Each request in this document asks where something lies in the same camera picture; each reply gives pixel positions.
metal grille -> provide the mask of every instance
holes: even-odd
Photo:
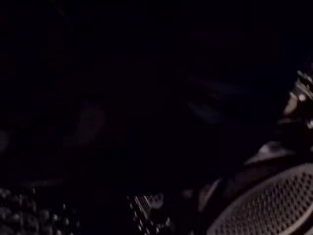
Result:
[[[234,201],[207,235],[289,235],[313,212],[313,164],[305,164],[254,187]]]

metal part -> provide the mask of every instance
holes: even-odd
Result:
[[[290,235],[313,214],[313,164],[284,171],[235,200],[207,235]]]

speaker grille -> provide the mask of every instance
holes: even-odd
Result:
[[[234,201],[207,235],[289,235],[313,212],[313,164],[305,164],[254,187]]]

perforated mesh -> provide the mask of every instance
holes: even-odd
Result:
[[[295,167],[253,188],[232,203],[207,235],[282,235],[313,211],[313,165]]]

